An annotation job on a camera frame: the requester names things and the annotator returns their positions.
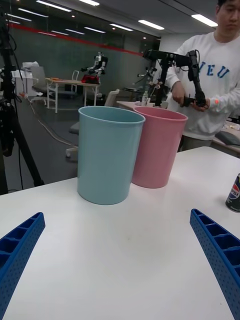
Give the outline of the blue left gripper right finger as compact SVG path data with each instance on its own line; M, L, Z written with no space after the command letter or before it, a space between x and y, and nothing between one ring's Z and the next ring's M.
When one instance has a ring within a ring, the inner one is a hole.
M235 320L240 319L240 240L197 209L189 221Z

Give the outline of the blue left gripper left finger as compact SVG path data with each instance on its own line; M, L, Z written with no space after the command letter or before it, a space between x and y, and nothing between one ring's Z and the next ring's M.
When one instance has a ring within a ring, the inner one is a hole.
M45 226L44 214L38 212L0 239L0 319Z

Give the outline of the person's left hand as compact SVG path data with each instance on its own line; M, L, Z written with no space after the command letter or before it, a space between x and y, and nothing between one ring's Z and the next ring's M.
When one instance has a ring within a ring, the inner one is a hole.
M210 108L210 103L211 103L210 99L206 98L204 106L198 106L198 105L196 105L195 102L193 102L193 103L191 103L191 107L198 112L205 112L206 110L208 110Z

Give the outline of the person's right hand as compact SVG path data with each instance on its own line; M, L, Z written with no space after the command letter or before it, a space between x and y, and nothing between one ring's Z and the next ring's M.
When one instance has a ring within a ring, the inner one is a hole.
M172 89L172 98L178 103L181 107L184 107L185 104L186 92L180 82L177 82Z

